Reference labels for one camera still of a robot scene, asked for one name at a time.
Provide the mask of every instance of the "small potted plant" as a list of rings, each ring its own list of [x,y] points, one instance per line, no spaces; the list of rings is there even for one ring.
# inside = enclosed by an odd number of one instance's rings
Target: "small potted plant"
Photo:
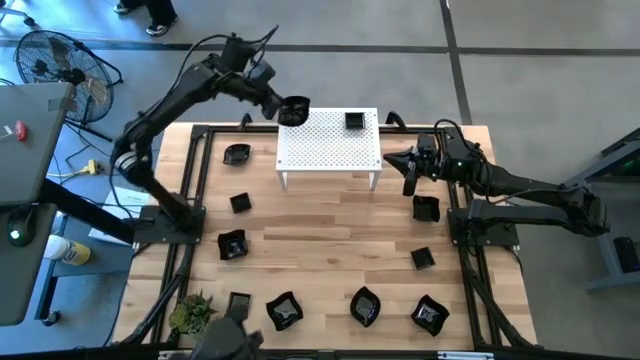
[[[169,326],[176,329],[180,334],[186,334],[195,340],[200,340],[207,328],[211,315],[215,310],[210,305],[213,296],[205,299],[200,294],[192,294],[184,298],[169,315]]]

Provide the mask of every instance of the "white paper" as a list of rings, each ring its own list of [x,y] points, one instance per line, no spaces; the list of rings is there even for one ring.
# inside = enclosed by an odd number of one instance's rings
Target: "white paper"
[[[144,205],[147,205],[147,202],[149,201],[149,194],[139,192],[139,191],[129,190],[129,189],[125,189],[117,186],[115,186],[115,189],[116,189],[116,193],[118,194],[118,200],[120,201],[120,204],[126,207],[131,212],[131,215],[134,218],[138,218],[140,216],[139,213],[140,213],[141,207]],[[107,200],[104,203],[109,205],[117,205],[116,199],[113,196],[113,191],[109,192],[109,196],[107,196]],[[109,213],[115,215],[120,219],[129,218],[129,215],[127,214],[127,212],[118,206],[105,205],[102,207],[102,209],[108,211]],[[126,242],[120,241],[114,238],[113,236],[107,235],[95,228],[91,229],[91,231],[89,232],[89,236],[91,236],[96,240],[109,241],[112,243],[122,244],[122,245],[129,245]]]

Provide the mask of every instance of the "white pegboard platform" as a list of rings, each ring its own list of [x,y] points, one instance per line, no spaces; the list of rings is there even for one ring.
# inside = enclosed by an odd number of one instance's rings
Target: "white pegboard platform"
[[[348,112],[364,113],[364,129],[347,130]],[[278,129],[276,171],[381,170],[376,108],[312,108],[304,125]]]

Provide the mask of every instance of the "person's shoe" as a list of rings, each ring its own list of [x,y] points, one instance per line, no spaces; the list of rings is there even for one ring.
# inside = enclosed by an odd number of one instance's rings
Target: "person's shoe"
[[[122,5],[122,3],[119,2],[113,6],[113,11],[115,11],[118,15],[127,15],[128,13],[132,12],[133,9],[125,7],[124,5]]]
[[[171,22],[171,24],[169,24],[169,25],[158,24],[158,23],[156,23],[154,21],[147,28],[147,30],[146,30],[147,34],[149,34],[151,36],[162,36],[162,35],[166,34],[167,31],[169,31],[169,28],[172,27],[173,24],[175,24],[176,22],[178,22],[178,17],[177,16],[176,16],[175,20],[173,20],[173,22]]]

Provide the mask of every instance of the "wooden tabletop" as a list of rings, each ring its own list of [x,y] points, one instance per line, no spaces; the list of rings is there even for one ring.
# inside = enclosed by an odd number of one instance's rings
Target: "wooden tabletop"
[[[192,125],[175,123],[165,131],[156,177],[170,191],[179,191]],[[467,139],[482,145],[493,162],[487,127],[466,126],[463,131]],[[251,158],[242,167],[222,164],[224,150],[234,143],[251,145]],[[415,143],[415,135],[381,135],[383,154]],[[402,196],[402,176],[386,162],[375,192],[369,191],[366,173],[291,173],[284,193],[275,172],[276,147],[277,134],[215,135],[204,195],[205,230],[196,248],[188,293],[202,289],[205,296],[212,295],[213,308],[220,313],[230,292],[251,294],[245,325],[248,331],[262,330],[263,348],[471,349],[460,261],[449,239],[446,216],[439,223],[413,220],[411,198]],[[229,197],[243,192],[249,193],[253,208],[234,215]],[[416,194],[439,198],[443,214],[450,207],[443,181],[423,179]],[[464,197],[460,199],[464,206]],[[217,236],[235,229],[247,230],[250,253],[222,261]],[[409,253],[424,246],[431,249],[436,265],[416,271]],[[114,340],[129,335],[158,297],[167,248],[153,245],[133,261]],[[535,342],[518,263],[502,248],[487,248],[486,254],[497,303],[521,334]],[[351,298],[362,286],[382,302],[380,316],[369,328],[349,313]],[[265,303],[286,291],[293,291],[304,319],[276,332]],[[437,337],[409,318],[425,294],[451,313]],[[486,313],[479,308],[488,339]],[[165,324],[163,339],[168,331]],[[182,346],[192,345],[188,337],[181,339]]]

